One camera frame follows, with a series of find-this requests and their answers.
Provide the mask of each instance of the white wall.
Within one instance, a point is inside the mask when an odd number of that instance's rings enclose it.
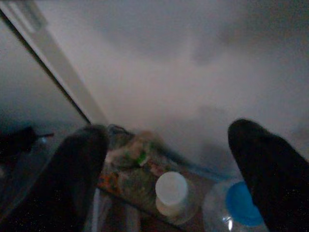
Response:
[[[0,133],[68,132],[86,121],[0,19]]]
[[[36,1],[110,122],[223,172],[238,117],[309,158],[307,13],[293,2]]]

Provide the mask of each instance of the wall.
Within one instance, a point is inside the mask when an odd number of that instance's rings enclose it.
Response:
[[[155,130],[180,154],[227,173],[237,172],[226,133],[238,117],[309,158],[300,1],[36,3],[110,122]]]
[[[86,124],[76,109],[0,19],[0,133],[33,126],[68,132]]]

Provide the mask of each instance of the blue bottle cap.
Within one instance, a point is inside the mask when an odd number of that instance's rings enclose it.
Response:
[[[230,187],[225,199],[226,207],[233,219],[246,226],[258,226],[263,218],[253,204],[252,197],[244,181]]]

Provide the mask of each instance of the plastic bottle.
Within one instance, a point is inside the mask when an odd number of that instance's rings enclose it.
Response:
[[[207,232],[267,232],[244,181],[224,181],[214,185],[203,203]]]

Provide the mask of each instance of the white bottle cap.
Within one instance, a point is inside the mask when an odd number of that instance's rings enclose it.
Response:
[[[181,174],[167,172],[156,182],[155,192],[165,206],[180,206],[187,199],[188,184]]]

